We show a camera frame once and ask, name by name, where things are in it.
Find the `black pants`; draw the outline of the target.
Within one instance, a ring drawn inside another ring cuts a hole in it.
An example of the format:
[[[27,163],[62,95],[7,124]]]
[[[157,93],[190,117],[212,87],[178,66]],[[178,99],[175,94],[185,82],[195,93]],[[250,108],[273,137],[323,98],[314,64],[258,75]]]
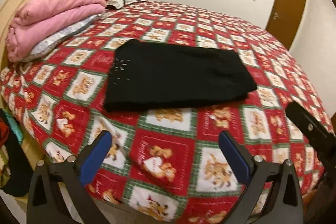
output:
[[[242,101],[257,89],[233,50],[128,40],[114,52],[104,109],[146,111]]]

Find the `pile of colourful clothes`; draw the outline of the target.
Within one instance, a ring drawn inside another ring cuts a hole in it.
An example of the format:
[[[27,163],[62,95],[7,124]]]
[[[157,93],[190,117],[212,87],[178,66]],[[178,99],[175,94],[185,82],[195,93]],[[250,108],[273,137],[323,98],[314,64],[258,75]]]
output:
[[[13,197],[29,192],[33,169],[1,109],[1,190]]]

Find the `red patchwork bedspread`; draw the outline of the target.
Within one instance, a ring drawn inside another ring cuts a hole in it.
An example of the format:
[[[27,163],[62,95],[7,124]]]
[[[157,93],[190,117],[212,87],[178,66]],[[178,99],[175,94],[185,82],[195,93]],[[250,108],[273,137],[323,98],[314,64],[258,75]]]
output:
[[[109,113],[103,107],[108,72],[130,39],[144,47],[205,48],[196,69],[219,71],[218,55],[232,53],[257,88],[242,102]],[[6,66],[1,92],[54,162],[109,131],[112,147],[88,192],[165,222],[219,223],[238,199],[242,187],[218,146],[221,131],[265,160],[290,159],[306,193],[323,167],[285,108],[296,101],[334,130],[307,75],[271,34],[234,16],[167,2],[107,10],[40,60]]]

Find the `grey floral pillow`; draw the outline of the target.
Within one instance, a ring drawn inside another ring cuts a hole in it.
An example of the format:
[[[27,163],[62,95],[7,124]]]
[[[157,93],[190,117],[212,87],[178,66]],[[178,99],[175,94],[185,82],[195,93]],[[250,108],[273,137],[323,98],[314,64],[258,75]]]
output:
[[[29,52],[29,54],[22,59],[21,63],[27,63],[36,59],[40,59],[43,56],[49,54],[52,50],[54,50],[59,44],[65,42],[67,39],[72,36],[77,35],[82,32],[96,20],[98,20],[102,14],[95,14],[88,16],[87,18],[78,21],[70,26],[63,28],[62,30],[54,33],[53,35],[45,38],[41,42],[37,43],[33,49]]]

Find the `brown wooden door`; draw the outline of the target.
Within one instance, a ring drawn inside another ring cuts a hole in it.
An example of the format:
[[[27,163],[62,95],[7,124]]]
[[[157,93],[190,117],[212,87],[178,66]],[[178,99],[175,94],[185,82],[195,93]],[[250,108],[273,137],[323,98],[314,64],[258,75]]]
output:
[[[306,0],[274,0],[266,31],[289,49],[297,34]]]

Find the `pink folded comforter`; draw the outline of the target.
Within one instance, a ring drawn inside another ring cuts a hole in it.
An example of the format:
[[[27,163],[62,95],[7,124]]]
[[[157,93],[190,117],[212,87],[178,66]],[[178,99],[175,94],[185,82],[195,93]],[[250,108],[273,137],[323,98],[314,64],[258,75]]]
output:
[[[92,15],[105,11],[105,0],[31,0],[17,9],[5,39],[7,57],[17,62],[37,43]]]

